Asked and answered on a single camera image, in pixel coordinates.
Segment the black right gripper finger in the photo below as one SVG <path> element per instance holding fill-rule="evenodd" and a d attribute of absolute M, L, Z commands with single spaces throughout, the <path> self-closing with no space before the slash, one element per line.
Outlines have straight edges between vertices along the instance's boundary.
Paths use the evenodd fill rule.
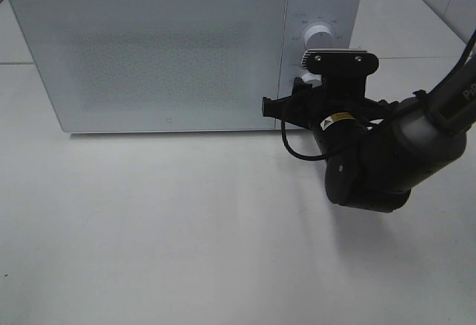
<path fill-rule="evenodd" d="M 301 67 L 324 77 L 362 78 L 379 68 L 379 59 L 366 50 L 309 49 L 304 52 Z"/>
<path fill-rule="evenodd" d="M 308 124 L 306 103 L 312 92 L 312 84 L 305 83 L 301 78 L 296 77 L 293 81 L 292 93 L 288 97 L 276 100 L 262 98 L 262 115 L 265 118 L 275 118 L 289 124 Z"/>

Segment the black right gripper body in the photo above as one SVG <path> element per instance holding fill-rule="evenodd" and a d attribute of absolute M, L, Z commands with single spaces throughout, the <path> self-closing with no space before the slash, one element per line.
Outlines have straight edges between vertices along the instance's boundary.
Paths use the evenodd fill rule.
<path fill-rule="evenodd" d="M 286 151 L 303 161 L 323 161 L 352 149 L 382 122 L 390 117 L 394 104 L 386 100 L 375 101 L 364 93 L 335 86 L 313 87 L 306 103 L 308 124 L 292 124 L 310 131 L 318 145 L 317 155 L 306 155 L 295 150 L 287 137 L 289 123 L 280 122 L 280 133 Z"/>

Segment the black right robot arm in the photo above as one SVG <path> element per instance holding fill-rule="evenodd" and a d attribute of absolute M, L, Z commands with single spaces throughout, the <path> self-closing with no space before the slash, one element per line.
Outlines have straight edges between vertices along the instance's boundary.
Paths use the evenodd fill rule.
<path fill-rule="evenodd" d="M 297 77 L 288 97 L 263 99 L 262 113 L 314 135 L 330 202 L 390 213 L 416 185 L 464 153 L 466 133 L 475 123 L 474 47 L 470 39 L 432 90 L 394 102 L 365 95 L 367 78 L 379 67 L 375 54 L 309 49 L 301 64 L 321 84 Z"/>

